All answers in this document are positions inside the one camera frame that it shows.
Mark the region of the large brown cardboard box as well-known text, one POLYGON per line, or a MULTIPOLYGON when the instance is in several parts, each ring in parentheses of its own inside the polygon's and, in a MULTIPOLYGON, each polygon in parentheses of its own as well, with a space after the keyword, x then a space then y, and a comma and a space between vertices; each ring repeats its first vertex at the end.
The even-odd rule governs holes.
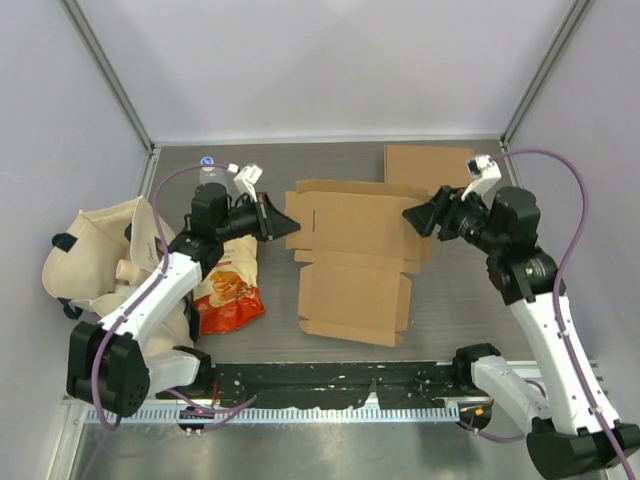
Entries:
POLYGON ((466 161, 473 155, 470 148, 388 144, 384 149, 385 182, 430 194, 443 185, 466 187, 471 181, 466 161))

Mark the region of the small cardboard box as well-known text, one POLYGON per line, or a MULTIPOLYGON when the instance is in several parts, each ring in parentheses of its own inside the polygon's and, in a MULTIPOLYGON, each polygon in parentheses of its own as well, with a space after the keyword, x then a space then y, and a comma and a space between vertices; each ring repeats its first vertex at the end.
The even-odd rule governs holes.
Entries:
POLYGON ((299 326, 309 335, 395 347, 409 323, 412 281, 432 243, 403 218, 427 191, 380 182, 309 179, 286 194, 301 228, 286 238, 299 277, 299 326))

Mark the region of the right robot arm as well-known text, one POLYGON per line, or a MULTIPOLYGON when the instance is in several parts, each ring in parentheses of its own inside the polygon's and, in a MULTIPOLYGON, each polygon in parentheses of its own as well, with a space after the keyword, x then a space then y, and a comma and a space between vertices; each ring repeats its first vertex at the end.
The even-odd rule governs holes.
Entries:
POLYGON ((486 205, 475 192, 443 186, 402 215, 422 237, 462 238, 486 254, 489 280, 524 331, 543 382, 535 389, 495 347, 478 344, 457 350, 455 389, 486 392, 518 426, 545 479, 626 465, 639 428, 621 421, 582 350, 558 267, 538 245, 535 196, 503 187, 486 205))

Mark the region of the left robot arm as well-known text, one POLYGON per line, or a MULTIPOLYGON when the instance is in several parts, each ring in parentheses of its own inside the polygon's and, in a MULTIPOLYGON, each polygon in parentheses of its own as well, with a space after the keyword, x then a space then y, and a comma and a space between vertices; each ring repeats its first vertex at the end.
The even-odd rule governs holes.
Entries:
POLYGON ((154 331, 219 262, 227 241, 247 235, 268 242, 299 231, 264 192, 233 203, 216 183, 196 188, 185 225, 161 264, 114 312, 96 324, 80 322, 70 336, 66 391, 100 412, 130 417, 149 396, 180 388, 205 397, 213 385, 209 355, 191 347, 145 358, 154 331))

